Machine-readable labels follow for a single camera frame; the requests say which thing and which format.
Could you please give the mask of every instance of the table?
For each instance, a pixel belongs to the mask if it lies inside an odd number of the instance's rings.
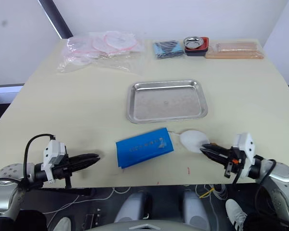
[[[289,88],[267,59],[208,60],[179,57],[155,60],[152,49],[142,76],[88,66],[66,74],[56,72],[65,41],[30,77],[0,119],[0,169],[22,163],[26,143],[41,133],[56,135],[70,156],[97,153],[101,160],[73,174],[72,187],[113,187],[231,183],[221,165],[187,151],[171,135],[175,151],[122,170],[116,141],[167,127],[180,133],[205,132],[211,142],[231,147],[235,135],[250,132],[256,154],[289,165]],[[208,114],[201,119],[133,124],[126,118],[128,87],[137,81],[198,80]],[[42,162],[48,138],[32,143],[29,162]],[[239,182],[252,182],[251,179]],[[64,180],[45,187],[64,187]]]

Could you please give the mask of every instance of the white sneaker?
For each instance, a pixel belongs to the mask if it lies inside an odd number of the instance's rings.
[[[62,218],[59,220],[58,224],[55,226],[53,231],[71,231],[72,225],[69,218]]]
[[[235,227],[235,230],[243,231],[243,223],[247,215],[235,200],[229,199],[226,201],[226,211],[231,224]]]

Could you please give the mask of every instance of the plastic bag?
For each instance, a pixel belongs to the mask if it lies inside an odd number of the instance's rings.
[[[57,70],[75,71],[95,64],[140,73],[144,69],[145,45],[129,32],[91,32],[67,40]]]
[[[263,59],[256,42],[210,43],[207,59]]]

